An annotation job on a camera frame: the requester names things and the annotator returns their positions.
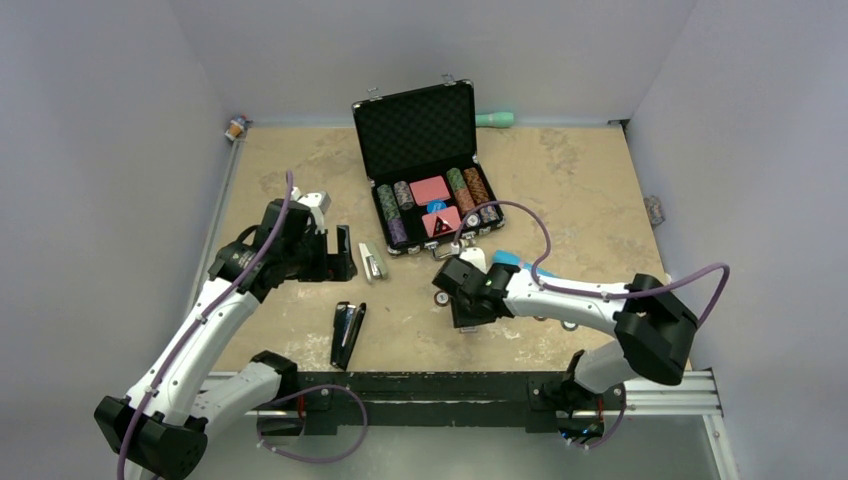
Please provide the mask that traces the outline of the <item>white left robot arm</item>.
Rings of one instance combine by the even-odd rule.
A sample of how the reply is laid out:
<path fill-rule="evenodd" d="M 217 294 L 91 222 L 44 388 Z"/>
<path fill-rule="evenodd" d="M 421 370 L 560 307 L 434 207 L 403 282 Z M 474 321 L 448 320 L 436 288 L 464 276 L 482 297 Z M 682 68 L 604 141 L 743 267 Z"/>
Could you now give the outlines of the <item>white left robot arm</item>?
<path fill-rule="evenodd" d="M 297 365 L 263 351 L 211 389 L 208 374 L 242 324 L 287 280 L 345 282 L 356 276 L 350 232 L 337 227 L 328 250 L 325 192 L 271 201 L 262 221 L 222 247 L 187 318 L 142 378 L 121 397 L 106 396 L 94 418 L 118 455 L 120 479 L 184 479 L 211 440 L 255 407 L 292 405 L 301 394 Z"/>

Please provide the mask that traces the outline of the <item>beige stapler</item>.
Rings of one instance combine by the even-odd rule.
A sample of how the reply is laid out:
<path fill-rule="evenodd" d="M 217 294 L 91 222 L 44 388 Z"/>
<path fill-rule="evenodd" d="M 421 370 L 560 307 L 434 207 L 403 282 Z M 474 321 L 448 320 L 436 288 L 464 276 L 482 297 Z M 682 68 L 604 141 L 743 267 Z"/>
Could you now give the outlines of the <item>beige stapler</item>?
<path fill-rule="evenodd" d="M 365 270 L 366 281 L 372 284 L 389 278 L 387 264 L 375 244 L 372 242 L 359 243 L 360 258 Z"/>

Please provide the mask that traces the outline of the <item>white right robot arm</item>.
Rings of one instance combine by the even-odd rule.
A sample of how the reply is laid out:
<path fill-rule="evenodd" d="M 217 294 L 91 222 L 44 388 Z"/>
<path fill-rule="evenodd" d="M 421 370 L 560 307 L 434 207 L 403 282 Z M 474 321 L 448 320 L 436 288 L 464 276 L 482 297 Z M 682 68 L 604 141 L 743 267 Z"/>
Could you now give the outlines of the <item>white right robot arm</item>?
<path fill-rule="evenodd" d="M 609 335 L 607 344 L 578 355 L 561 381 L 564 399 L 576 407 L 635 378 L 680 384 L 699 327 L 669 287 L 645 274 L 628 283 L 591 284 L 503 263 L 482 271 L 453 256 L 433 284 L 448 296 L 460 327 L 537 317 Z"/>

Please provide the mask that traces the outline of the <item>black stapler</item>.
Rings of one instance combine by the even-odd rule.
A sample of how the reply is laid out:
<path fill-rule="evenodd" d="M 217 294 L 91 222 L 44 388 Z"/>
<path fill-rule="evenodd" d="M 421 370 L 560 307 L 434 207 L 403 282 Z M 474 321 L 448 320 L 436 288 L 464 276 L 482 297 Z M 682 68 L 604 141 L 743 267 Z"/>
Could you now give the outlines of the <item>black stapler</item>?
<path fill-rule="evenodd" d="M 367 304 L 339 302 L 334 310 L 330 364 L 339 370 L 348 369 L 358 335 L 367 312 Z"/>

